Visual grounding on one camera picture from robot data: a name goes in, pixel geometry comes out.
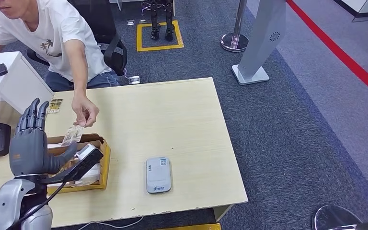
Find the light wood tabletop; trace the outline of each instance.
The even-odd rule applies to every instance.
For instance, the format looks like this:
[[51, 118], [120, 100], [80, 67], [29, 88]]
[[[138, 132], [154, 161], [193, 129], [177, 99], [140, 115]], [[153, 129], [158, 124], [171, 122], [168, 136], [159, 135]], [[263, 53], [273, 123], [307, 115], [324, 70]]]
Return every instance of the light wood tabletop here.
[[[53, 227], [214, 208], [220, 220], [233, 204], [248, 201], [212, 78], [93, 89], [100, 113], [85, 134], [98, 133], [111, 147], [106, 190], [58, 194], [50, 207]], [[73, 92], [46, 120], [48, 137], [62, 136], [75, 120]], [[145, 161], [168, 157], [172, 189], [151, 195]], [[0, 158], [0, 186], [12, 178]]]

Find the red line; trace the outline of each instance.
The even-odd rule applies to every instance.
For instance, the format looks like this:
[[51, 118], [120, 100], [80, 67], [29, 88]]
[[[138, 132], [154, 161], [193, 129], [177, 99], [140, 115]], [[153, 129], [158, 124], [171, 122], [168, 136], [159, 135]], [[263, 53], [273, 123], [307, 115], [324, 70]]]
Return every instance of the red line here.
[[343, 51], [309, 16], [302, 11], [293, 1], [287, 3], [303, 22], [317, 35], [317, 37], [341, 60], [359, 79], [368, 86], [368, 72], [355, 62], [347, 53]]

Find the man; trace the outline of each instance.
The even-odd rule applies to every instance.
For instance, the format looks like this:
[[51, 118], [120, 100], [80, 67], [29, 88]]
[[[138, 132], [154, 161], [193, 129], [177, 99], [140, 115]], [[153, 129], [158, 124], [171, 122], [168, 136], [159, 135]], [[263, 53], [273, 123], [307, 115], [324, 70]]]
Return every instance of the man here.
[[50, 63], [45, 81], [53, 91], [74, 90], [76, 123], [92, 126], [99, 109], [86, 89], [118, 82], [78, 11], [67, 0], [0, 0], [0, 51], [18, 40]]

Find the table leg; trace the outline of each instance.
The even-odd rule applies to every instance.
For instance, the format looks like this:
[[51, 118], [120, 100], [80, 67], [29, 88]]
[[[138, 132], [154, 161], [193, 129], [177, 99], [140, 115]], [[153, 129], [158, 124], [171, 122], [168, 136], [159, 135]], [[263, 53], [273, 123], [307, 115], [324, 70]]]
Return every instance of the table leg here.
[[233, 205], [225, 205], [214, 208], [215, 220], [219, 222]]

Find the speaker grille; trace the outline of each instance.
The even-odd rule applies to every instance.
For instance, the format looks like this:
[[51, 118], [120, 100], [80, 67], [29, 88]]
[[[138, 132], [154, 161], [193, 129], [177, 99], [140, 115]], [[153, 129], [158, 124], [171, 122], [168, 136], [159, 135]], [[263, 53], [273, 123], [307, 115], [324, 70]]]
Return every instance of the speaker grille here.
[[272, 33], [272, 35], [270, 35], [269, 40], [271, 42], [274, 42], [274, 41], [276, 41], [279, 38], [280, 38], [280, 32], [279, 31], [276, 31], [276, 32]]

